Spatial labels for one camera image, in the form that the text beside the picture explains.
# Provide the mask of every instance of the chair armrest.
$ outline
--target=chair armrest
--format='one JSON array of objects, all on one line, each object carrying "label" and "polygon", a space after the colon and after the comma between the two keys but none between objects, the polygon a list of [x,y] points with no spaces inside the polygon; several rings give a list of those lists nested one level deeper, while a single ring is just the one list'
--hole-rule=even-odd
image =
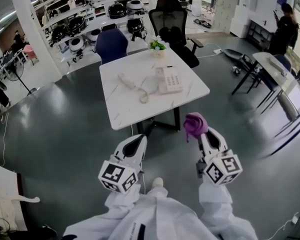
[{"label": "chair armrest", "polygon": [[199,40],[194,38],[191,38],[190,40],[194,43],[195,46],[198,46],[199,48],[204,47],[204,45]]}]

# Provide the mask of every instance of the standing fan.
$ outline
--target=standing fan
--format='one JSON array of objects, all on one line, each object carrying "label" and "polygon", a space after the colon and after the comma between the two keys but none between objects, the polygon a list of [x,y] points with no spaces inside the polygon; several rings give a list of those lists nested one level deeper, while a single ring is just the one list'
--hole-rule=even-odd
[{"label": "standing fan", "polygon": [[25,83],[21,80],[21,76],[24,73],[24,69],[25,69],[25,64],[23,64],[22,67],[17,67],[13,61],[8,60],[7,65],[5,65],[5,76],[12,82],[19,80],[24,86],[24,88],[27,89],[28,91],[27,96],[29,96],[30,94],[33,94],[37,89],[32,88],[31,90],[29,90],[28,87],[25,85]]}]

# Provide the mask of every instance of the small flower pot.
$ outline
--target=small flower pot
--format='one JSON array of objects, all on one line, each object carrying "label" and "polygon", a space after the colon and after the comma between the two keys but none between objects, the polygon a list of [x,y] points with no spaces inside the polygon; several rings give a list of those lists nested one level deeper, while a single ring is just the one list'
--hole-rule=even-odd
[{"label": "small flower pot", "polygon": [[161,59],[166,56],[166,50],[152,50],[152,54],[155,58]]}]

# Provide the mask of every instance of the marble table top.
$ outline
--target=marble table top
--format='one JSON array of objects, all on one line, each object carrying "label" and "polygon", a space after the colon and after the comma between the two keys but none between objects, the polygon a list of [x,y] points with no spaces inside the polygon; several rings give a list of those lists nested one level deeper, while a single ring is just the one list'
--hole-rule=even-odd
[{"label": "marble table top", "polygon": [[[160,94],[157,90],[155,68],[167,66],[177,68],[182,92]],[[164,58],[155,58],[151,51],[146,50],[103,64],[99,69],[106,108],[114,130],[162,114],[210,93],[205,83],[171,49],[166,50]],[[148,103],[141,103],[139,92],[120,82],[120,73],[150,93]]]}]

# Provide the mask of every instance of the potted plant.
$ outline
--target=potted plant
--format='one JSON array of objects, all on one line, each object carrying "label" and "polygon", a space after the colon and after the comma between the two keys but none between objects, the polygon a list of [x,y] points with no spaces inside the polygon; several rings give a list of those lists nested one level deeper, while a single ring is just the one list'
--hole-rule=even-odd
[{"label": "potted plant", "polygon": [[149,43],[149,49],[156,58],[164,58],[166,56],[166,49],[168,47],[169,44],[165,41],[162,41],[160,36],[153,37]]}]

